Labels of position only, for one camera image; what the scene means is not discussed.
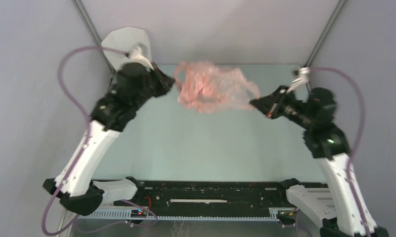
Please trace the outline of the pink plastic trash bag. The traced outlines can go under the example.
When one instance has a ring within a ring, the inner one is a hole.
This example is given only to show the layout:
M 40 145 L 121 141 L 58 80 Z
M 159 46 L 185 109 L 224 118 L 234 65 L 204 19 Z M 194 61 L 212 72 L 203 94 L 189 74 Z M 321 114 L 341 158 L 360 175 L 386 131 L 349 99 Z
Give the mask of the pink plastic trash bag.
M 237 67 L 217 66 L 209 61 L 180 63 L 174 70 L 178 102 L 199 113 L 252 110 L 260 97 L 258 86 Z

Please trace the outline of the white trash bin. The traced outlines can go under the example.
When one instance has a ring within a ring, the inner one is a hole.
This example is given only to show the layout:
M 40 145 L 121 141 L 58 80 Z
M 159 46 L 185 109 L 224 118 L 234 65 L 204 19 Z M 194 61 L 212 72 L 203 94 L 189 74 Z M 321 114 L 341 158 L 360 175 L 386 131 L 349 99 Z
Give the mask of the white trash bin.
M 152 62 L 151 47 L 145 30 L 135 27 L 125 27 L 110 32 L 102 41 L 104 55 L 115 70 L 130 63 L 126 53 L 133 45 L 142 43 L 144 56 Z

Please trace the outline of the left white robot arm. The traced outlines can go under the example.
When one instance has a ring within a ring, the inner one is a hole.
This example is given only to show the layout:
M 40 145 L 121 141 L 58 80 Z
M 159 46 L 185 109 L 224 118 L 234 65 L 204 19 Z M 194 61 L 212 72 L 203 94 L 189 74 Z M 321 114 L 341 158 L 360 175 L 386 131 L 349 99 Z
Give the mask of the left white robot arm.
M 43 183 L 66 210 L 81 216 L 92 214 L 105 203 L 125 199 L 136 206 L 144 201 L 144 191 L 134 178 L 101 182 L 92 177 L 107 149 L 137 111 L 149 99 L 166 95 L 176 82 L 156 64 L 149 70 L 140 63 L 125 64 L 116 79 L 113 90 L 96 102 L 88 116 L 88 130 L 65 169 Z

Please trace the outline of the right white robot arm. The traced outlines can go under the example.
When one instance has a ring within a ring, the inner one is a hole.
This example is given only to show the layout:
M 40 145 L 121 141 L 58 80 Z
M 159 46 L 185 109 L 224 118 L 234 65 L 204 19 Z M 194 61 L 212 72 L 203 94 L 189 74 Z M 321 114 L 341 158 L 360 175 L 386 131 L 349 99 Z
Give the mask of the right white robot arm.
M 337 104 L 330 90 L 316 87 L 306 101 L 301 101 L 286 86 L 280 86 L 270 95 L 250 100 L 250 104 L 268 119 L 285 117 L 304 129 L 304 143 L 322 170 L 334 209 L 309 197 L 300 184 L 277 190 L 275 199 L 279 205 L 295 205 L 318 226 L 323 237 L 389 235 L 367 212 L 349 163 L 353 150 L 344 132 L 333 122 Z

